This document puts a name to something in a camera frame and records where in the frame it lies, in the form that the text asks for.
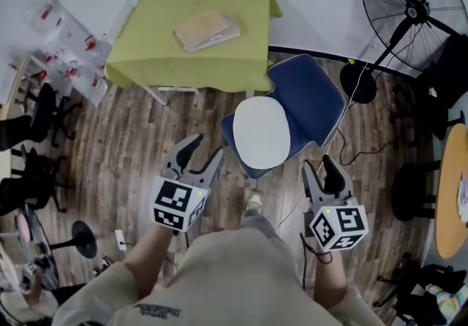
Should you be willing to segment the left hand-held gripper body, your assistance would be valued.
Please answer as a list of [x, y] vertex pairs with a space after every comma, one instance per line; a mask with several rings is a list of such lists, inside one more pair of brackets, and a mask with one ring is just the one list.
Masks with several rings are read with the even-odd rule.
[[150, 212], [152, 221], [187, 232], [202, 215], [211, 193], [211, 171], [182, 174], [169, 167], [153, 179]]

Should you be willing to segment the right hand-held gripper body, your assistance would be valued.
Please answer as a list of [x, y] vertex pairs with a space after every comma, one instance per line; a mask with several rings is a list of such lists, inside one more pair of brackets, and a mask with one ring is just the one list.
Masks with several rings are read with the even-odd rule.
[[304, 214], [305, 235], [322, 252], [353, 249], [369, 233], [366, 212], [354, 196], [314, 202]]

